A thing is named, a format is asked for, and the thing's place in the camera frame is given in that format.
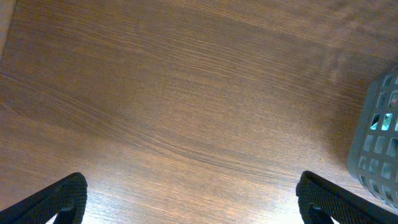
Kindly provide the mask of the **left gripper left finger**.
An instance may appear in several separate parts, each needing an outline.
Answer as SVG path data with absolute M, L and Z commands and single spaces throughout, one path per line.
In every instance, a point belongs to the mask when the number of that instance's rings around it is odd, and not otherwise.
M 83 174 L 72 173 L 1 211 L 1 223 L 81 224 L 88 184 Z

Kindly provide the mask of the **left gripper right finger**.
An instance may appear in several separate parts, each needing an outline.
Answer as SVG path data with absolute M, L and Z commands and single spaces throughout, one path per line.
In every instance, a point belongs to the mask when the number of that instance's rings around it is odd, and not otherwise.
M 296 186 L 296 196 L 305 224 L 397 223 L 396 214 L 307 170 Z

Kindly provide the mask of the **grey plastic basket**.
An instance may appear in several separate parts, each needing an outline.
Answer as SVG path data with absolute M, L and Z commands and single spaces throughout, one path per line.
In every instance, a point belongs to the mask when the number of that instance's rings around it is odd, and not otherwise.
M 379 95 L 392 91 L 397 67 L 369 85 L 346 165 L 370 194 L 397 210 L 397 131 L 370 130 Z

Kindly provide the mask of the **teal snack packet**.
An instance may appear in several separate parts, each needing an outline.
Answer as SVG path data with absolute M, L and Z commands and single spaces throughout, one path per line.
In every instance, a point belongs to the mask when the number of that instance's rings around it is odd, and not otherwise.
M 397 131 L 397 91 L 379 95 L 370 130 Z

